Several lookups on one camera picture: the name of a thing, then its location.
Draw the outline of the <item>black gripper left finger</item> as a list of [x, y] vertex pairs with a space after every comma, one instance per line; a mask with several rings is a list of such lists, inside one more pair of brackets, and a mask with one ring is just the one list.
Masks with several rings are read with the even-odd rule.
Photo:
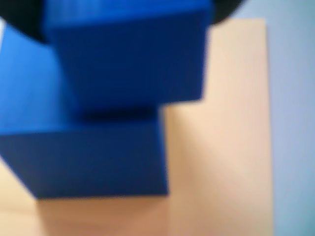
[[42, 32], [43, 0], [0, 0], [0, 17], [17, 31], [41, 44], [47, 44]]

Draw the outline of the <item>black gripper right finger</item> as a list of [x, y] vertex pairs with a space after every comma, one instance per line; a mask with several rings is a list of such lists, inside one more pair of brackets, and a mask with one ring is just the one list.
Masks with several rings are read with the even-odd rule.
[[217, 25], [228, 19], [239, 9], [244, 0], [211, 0], [211, 3], [213, 9], [210, 25]]

